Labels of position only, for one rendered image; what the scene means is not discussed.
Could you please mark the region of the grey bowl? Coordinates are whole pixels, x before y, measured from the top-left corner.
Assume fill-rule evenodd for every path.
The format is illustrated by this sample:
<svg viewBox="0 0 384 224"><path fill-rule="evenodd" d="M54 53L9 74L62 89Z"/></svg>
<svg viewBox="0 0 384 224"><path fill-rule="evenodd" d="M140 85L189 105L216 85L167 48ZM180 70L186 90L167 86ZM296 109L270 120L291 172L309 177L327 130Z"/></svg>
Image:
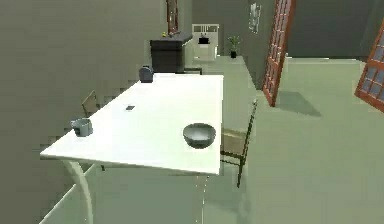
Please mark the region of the grey bowl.
<svg viewBox="0 0 384 224"><path fill-rule="evenodd" d="M214 142L216 130L206 123L193 123L183 129L183 137L192 148L204 149Z"/></svg>

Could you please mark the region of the white dining table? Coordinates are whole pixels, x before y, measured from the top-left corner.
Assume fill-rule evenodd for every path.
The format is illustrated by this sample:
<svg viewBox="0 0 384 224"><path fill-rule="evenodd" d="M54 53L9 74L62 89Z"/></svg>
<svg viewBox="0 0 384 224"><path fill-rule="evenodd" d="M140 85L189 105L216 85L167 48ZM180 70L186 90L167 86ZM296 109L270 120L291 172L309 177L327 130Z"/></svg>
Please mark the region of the white dining table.
<svg viewBox="0 0 384 224"><path fill-rule="evenodd" d="M157 75L152 83L136 82L91 117L93 133L73 130L44 149L42 158L61 160L82 190L85 224L94 224L92 197L81 168L93 165L137 165L217 175L220 170L223 77ZM135 108L127 111L128 105ZM187 145L183 129L206 123L216 130L205 149Z"/></svg>

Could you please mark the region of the grey toaster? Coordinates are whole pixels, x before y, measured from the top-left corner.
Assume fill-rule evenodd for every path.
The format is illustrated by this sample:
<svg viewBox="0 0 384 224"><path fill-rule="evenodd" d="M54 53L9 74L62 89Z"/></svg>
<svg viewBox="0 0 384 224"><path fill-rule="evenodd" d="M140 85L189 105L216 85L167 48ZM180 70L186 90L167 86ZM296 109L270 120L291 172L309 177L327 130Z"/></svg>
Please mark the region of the grey toaster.
<svg viewBox="0 0 384 224"><path fill-rule="evenodd" d="M142 66L139 69L139 79L141 83L152 83L153 75L154 72L150 66Z"/></svg>

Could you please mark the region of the black chest of drawers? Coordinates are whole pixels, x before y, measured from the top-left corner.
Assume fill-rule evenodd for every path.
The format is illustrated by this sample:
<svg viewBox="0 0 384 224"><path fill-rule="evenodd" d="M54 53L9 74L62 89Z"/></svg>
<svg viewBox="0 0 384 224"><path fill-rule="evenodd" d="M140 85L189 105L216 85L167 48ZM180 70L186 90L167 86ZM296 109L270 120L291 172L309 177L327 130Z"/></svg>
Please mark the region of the black chest of drawers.
<svg viewBox="0 0 384 224"><path fill-rule="evenodd" d="M191 33L180 32L172 37L150 41L152 68L155 73L183 73L185 68L185 44Z"/></svg>

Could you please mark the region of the white cabinet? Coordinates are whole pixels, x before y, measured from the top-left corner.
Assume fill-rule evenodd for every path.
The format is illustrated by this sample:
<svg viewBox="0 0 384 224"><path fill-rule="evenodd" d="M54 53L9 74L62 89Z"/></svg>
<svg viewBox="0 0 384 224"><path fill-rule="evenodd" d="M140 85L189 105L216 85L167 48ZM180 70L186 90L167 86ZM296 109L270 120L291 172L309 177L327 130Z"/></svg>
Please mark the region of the white cabinet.
<svg viewBox="0 0 384 224"><path fill-rule="evenodd" d="M200 61L214 61L217 57L218 24L193 24L194 57Z"/></svg>

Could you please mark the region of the green potted house plant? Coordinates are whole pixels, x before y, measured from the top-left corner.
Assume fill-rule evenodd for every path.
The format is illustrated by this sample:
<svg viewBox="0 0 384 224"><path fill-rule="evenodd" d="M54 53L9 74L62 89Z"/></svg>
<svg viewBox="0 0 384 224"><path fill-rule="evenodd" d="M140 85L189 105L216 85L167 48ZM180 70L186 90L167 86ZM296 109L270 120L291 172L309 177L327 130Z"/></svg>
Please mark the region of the green potted house plant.
<svg viewBox="0 0 384 224"><path fill-rule="evenodd" d="M228 38L228 41L230 42L230 56L232 58L236 58L238 46L240 44L240 37L239 36L230 36Z"/></svg>

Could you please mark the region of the brown wooden chair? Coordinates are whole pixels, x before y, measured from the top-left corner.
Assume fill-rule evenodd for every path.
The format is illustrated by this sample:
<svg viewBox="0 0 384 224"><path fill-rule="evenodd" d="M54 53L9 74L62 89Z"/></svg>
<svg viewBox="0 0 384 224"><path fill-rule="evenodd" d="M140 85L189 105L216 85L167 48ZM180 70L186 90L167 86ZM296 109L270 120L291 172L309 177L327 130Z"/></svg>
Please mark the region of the brown wooden chair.
<svg viewBox="0 0 384 224"><path fill-rule="evenodd" d="M92 114L96 113L99 110L99 105L97 102L96 91L92 90L90 94L82 102L82 108L86 117L90 117Z"/></svg>

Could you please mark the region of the red framed glass door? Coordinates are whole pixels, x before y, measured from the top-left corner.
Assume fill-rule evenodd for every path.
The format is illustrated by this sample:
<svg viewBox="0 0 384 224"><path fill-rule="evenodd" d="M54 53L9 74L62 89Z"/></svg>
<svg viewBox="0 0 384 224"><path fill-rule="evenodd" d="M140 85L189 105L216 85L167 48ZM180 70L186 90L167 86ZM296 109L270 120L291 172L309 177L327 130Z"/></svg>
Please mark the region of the red framed glass door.
<svg viewBox="0 0 384 224"><path fill-rule="evenodd" d="M275 1L274 21L262 85L263 93L271 107L276 104L295 8L296 0Z"/></svg>
<svg viewBox="0 0 384 224"><path fill-rule="evenodd" d="M384 113L384 19L354 95Z"/></svg>

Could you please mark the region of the grey mug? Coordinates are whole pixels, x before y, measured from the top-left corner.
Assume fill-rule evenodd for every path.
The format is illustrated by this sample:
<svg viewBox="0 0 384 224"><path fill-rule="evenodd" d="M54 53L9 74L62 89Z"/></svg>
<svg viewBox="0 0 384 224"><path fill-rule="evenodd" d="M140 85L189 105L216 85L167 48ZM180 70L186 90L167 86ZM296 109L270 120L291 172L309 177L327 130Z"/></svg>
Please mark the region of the grey mug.
<svg viewBox="0 0 384 224"><path fill-rule="evenodd" d="M91 120L88 118L80 118L71 122L71 127L77 137L87 137L93 133Z"/></svg>

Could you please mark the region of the dark frame wooden chair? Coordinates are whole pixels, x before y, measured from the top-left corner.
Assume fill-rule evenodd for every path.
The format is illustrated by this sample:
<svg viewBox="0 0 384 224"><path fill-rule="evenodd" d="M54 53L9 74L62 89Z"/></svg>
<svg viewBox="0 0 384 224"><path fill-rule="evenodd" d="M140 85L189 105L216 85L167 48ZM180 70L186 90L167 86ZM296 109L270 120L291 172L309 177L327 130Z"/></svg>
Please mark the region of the dark frame wooden chair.
<svg viewBox="0 0 384 224"><path fill-rule="evenodd" d="M220 154L222 156L237 159L237 162L221 159L221 162L232 164L238 167L236 186L240 187L243 169L247 160L249 143L253 132L253 125L256 118L258 100L252 102L252 111L248 120L247 130L245 132L232 129L223 129L221 131Z"/></svg>

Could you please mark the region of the red framed wall picture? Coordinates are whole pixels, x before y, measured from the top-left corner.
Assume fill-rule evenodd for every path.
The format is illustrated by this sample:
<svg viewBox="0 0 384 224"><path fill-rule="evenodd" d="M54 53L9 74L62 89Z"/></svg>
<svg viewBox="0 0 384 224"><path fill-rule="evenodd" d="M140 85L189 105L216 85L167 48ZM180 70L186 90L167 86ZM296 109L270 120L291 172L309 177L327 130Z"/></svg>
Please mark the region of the red framed wall picture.
<svg viewBox="0 0 384 224"><path fill-rule="evenodd" d="M177 0L166 0L168 34L173 35L178 31L178 8Z"/></svg>

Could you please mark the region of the white wall picture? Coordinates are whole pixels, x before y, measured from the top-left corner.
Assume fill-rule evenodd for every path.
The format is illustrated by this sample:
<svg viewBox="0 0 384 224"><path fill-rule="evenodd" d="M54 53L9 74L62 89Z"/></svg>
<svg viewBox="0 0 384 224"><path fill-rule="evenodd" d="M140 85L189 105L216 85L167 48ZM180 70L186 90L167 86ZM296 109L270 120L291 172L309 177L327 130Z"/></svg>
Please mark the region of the white wall picture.
<svg viewBox="0 0 384 224"><path fill-rule="evenodd" d="M261 6L258 5L257 3L252 3L250 5L250 13L249 13L249 29L255 34L258 33L260 16L261 16Z"/></svg>

